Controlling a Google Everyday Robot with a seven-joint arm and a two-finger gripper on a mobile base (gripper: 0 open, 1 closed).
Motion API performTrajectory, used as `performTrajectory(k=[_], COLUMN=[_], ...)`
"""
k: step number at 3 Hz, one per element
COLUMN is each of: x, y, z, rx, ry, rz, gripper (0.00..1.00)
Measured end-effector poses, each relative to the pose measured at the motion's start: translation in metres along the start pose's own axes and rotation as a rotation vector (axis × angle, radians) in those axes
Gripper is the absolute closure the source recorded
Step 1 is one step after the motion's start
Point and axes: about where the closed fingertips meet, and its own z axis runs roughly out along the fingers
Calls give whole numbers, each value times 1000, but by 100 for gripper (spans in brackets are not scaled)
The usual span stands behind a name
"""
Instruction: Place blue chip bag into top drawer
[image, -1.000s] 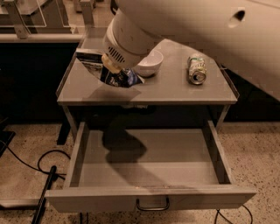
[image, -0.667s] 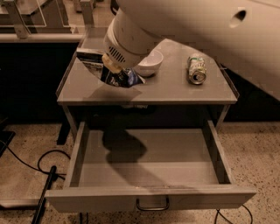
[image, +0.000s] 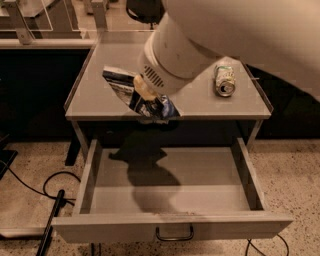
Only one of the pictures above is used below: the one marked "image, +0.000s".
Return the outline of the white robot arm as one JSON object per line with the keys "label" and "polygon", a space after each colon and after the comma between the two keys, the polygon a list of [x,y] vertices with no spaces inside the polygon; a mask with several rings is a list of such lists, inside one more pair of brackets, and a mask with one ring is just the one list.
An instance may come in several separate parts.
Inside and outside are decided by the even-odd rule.
{"label": "white robot arm", "polygon": [[171,94],[232,57],[320,100],[320,0],[162,0],[138,70]]}

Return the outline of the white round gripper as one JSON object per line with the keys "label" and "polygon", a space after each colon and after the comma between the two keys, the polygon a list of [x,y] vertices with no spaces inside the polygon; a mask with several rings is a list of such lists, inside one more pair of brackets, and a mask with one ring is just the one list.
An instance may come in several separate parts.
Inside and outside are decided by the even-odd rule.
{"label": "white round gripper", "polygon": [[176,20],[165,13],[138,58],[142,76],[133,79],[135,91],[152,101],[156,92],[170,95],[181,90],[222,58],[213,50],[214,37],[212,19],[192,16]]}

